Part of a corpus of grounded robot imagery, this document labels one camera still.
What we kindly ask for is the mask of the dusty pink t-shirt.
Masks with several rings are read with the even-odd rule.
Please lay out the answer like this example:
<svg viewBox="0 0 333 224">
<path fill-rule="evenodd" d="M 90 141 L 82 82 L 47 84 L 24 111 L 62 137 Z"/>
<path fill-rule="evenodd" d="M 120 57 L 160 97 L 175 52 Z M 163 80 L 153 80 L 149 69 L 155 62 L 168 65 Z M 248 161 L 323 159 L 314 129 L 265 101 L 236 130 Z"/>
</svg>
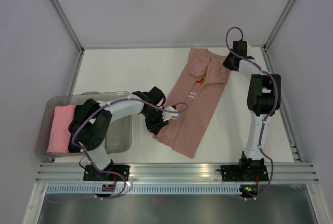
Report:
<svg viewBox="0 0 333 224">
<path fill-rule="evenodd" d="M 194 158 L 229 79 L 223 66 L 226 58 L 206 48 L 192 48 L 181 75 L 168 95 L 165 106 L 187 110 L 169 120 L 155 136 L 172 150 Z"/>
</svg>

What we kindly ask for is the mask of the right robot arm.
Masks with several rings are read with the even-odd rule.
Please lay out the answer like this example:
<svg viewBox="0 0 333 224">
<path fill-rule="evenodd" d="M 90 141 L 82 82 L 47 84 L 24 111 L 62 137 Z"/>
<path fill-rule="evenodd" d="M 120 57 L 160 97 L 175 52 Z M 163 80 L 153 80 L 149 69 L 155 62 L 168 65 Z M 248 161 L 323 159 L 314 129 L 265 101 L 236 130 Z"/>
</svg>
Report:
<svg viewBox="0 0 333 224">
<path fill-rule="evenodd" d="M 247 55 L 248 44 L 244 40 L 234 41 L 223 66 L 230 71 L 237 71 L 249 80 L 247 107 L 251 114 L 248 141 L 242 152 L 238 175 L 251 179 L 256 168 L 264 165 L 263 147 L 267 129 L 272 117 L 280 108 L 281 77 L 263 70 L 252 56 Z"/>
</svg>

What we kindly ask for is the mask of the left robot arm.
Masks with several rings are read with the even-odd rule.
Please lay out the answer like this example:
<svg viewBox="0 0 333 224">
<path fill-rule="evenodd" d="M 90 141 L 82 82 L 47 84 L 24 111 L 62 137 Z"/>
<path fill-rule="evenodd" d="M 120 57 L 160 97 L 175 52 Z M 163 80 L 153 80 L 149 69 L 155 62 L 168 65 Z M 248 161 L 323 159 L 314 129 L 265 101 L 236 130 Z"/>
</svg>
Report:
<svg viewBox="0 0 333 224">
<path fill-rule="evenodd" d="M 109 180 L 113 176 L 113 161 L 104 145 L 109 125 L 127 116 L 142 114 L 147 130 L 156 135 L 168 124 L 159 110 L 165 101 L 165 94 L 156 86 L 149 92 L 135 91 L 127 98 L 111 102 L 99 103 L 88 99 L 75 108 L 68 127 L 71 144 L 86 154 L 96 168 L 95 174 L 98 177 Z"/>
</svg>

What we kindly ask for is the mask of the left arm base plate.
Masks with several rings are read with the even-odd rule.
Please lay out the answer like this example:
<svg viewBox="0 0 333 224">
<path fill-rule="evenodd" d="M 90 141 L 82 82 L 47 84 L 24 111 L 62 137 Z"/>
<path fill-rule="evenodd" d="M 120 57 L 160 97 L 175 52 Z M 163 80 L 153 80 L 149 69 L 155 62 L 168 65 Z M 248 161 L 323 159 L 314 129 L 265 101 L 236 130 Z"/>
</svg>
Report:
<svg viewBox="0 0 333 224">
<path fill-rule="evenodd" d="M 93 165 L 86 165 L 83 181 L 128 181 L 129 165 L 110 165 L 103 172 L 96 170 Z"/>
</svg>

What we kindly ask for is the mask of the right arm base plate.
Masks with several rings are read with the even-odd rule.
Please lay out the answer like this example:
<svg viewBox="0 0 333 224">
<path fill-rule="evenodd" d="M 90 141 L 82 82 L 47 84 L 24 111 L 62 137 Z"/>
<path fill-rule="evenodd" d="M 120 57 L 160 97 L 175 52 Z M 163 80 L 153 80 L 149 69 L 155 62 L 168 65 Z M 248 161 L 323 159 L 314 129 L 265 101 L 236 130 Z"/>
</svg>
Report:
<svg viewBox="0 0 333 224">
<path fill-rule="evenodd" d="M 239 165 L 221 165 L 217 169 L 224 182 L 268 182 L 269 176 L 265 165 L 262 167 L 240 167 Z"/>
</svg>

